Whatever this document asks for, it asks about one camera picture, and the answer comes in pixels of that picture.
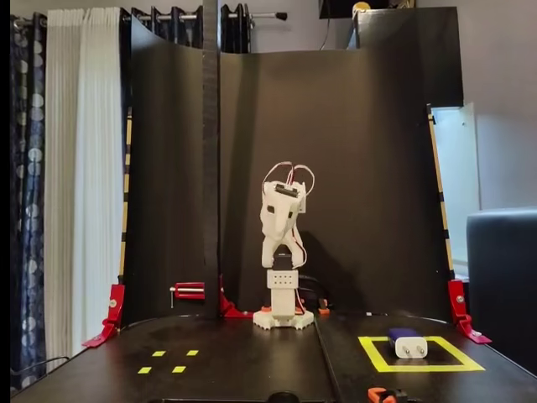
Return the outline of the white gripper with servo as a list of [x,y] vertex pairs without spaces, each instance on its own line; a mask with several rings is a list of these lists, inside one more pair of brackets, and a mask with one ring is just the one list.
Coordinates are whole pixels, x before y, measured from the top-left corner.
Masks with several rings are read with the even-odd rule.
[[[280,240],[295,224],[298,212],[306,212],[305,184],[265,181],[263,197],[268,203],[263,203],[260,212],[262,233],[266,238]],[[279,216],[275,202],[280,203]]]

